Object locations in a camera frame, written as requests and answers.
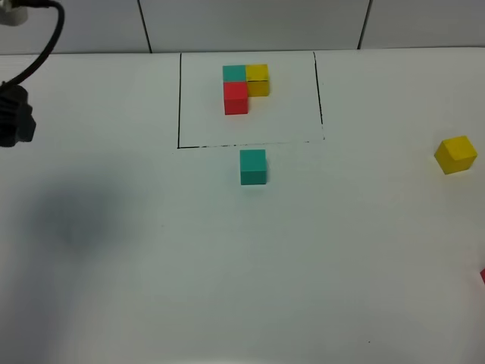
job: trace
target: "wall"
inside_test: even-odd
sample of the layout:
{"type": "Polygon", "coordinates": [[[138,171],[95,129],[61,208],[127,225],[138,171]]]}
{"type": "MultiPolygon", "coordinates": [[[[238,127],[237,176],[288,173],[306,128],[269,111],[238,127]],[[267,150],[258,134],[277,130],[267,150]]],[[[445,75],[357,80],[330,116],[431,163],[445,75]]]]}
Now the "wall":
{"type": "MultiPolygon", "coordinates": [[[[55,49],[75,52],[210,52],[356,49],[369,0],[61,0],[55,49]]],[[[0,54],[39,53],[56,13],[32,9],[0,27],[0,54]]],[[[485,46],[484,0],[374,0],[361,47],[485,46]]]]}
{"type": "MultiPolygon", "coordinates": [[[[73,52],[148,52],[136,0],[61,0],[66,23],[55,48],[73,52]]],[[[0,54],[39,53],[57,21],[54,9],[29,9],[20,27],[0,26],[0,54]]]]}
{"type": "Polygon", "coordinates": [[[484,0],[375,0],[362,48],[485,46],[484,0]]]}
{"type": "Polygon", "coordinates": [[[154,52],[356,49],[368,0],[141,0],[154,52]]]}

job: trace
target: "yellow cube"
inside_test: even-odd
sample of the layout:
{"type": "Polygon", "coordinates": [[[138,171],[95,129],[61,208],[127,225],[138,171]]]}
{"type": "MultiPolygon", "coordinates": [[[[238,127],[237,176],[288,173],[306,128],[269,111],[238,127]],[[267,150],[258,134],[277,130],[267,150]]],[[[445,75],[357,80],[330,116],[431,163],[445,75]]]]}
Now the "yellow cube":
{"type": "Polygon", "coordinates": [[[269,96],[270,74],[267,64],[249,64],[246,66],[246,81],[248,83],[248,96],[269,96]]]}
{"type": "Polygon", "coordinates": [[[450,174],[469,169],[477,155],[470,140],[464,135],[442,141],[434,153],[434,158],[440,164],[443,172],[450,174]]]}

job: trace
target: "red cube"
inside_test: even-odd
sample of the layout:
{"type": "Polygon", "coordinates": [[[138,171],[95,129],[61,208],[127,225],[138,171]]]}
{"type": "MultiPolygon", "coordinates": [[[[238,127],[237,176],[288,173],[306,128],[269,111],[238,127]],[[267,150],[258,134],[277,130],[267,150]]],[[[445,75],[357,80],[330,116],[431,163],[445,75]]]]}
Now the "red cube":
{"type": "Polygon", "coordinates": [[[246,82],[224,82],[224,110],[226,115],[249,112],[248,86],[246,82]]]}

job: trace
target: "teal cube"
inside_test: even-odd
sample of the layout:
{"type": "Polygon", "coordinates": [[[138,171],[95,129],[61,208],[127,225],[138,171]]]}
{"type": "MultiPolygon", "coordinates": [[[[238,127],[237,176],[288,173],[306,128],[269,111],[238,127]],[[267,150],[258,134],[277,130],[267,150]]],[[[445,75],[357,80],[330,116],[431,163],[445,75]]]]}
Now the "teal cube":
{"type": "Polygon", "coordinates": [[[268,167],[264,149],[241,150],[239,152],[241,184],[266,184],[268,167]]]}
{"type": "Polygon", "coordinates": [[[245,82],[246,66],[223,66],[222,76],[224,82],[245,82]]]}

